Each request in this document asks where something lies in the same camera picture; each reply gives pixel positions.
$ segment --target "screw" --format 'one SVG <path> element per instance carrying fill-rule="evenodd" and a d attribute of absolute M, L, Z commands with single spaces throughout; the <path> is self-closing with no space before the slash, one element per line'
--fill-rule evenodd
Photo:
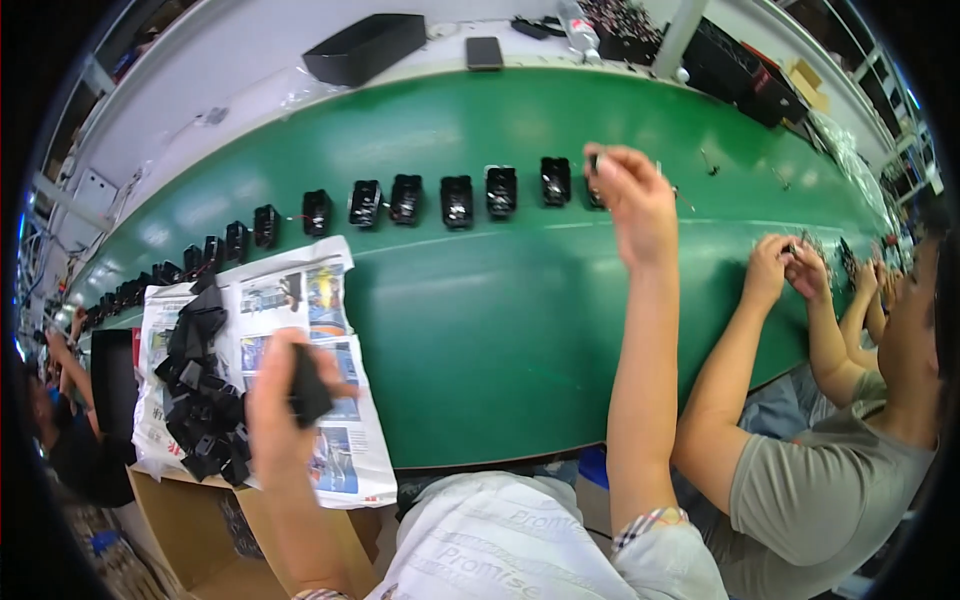
<path fill-rule="evenodd" d="M 709 159 L 707 158 L 707 151 L 706 151 L 706 150 L 704 150 L 703 148 L 701 148 L 701 149 L 700 149 L 700 154 L 703 155 L 703 157 L 704 157 L 704 162 L 707 164 L 707 175 L 710 175 L 711 177 L 713 177 L 714 175 L 716 175 L 717 173 L 720 172 L 720 167 L 718 167 L 718 166 L 716 166 L 716 165 L 713 165 L 713 164 L 710 164 L 710 161 L 709 161 Z"/>

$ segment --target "blue stool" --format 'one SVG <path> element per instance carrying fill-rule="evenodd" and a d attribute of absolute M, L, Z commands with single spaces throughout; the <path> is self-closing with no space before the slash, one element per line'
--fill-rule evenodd
<path fill-rule="evenodd" d="M 580 474 L 590 483 L 604 490 L 610 490 L 607 481 L 607 449 L 602 445 L 592 445 L 580 450 Z"/>

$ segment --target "smartphone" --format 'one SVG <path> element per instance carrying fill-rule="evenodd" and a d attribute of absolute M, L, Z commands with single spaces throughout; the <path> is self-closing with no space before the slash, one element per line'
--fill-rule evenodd
<path fill-rule="evenodd" d="M 467 38 L 467 70 L 498 71 L 503 68 L 503 55 L 496 37 Z"/>

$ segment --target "black shirt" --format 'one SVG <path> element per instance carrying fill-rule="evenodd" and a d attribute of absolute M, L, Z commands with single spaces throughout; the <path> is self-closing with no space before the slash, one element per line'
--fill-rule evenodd
<path fill-rule="evenodd" d="M 63 485 L 91 504 L 116 508 L 133 502 L 126 465 L 136 462 L 136 452 L 129 440 L 105 435 L 98 442 L 90 421 L 80 418 L 60 429 L 49 460 Z"/>

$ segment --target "plaid shirt cuff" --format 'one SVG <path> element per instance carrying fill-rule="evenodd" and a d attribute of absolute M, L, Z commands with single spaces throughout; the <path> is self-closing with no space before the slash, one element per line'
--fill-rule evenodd
<path fill-rule="evenodd" d="M 636 540 L 648 531 L 653 531 L 654 529 L 668 525 L 680 525 L 689 522 L 690 519 L 687 517 L 686 511 L 674 506 L 656 509 L 646 515 L 638 516 L 634 522 L 624 527 L 623 531 L 613 539 L 613 554 L 616 554 L 631 541 Z"/>
<path fill-rule="evenodd" d="M 293 600 L 352 600 L 352 598 L 332 589 L 305 589 L 294 596 Z"/>

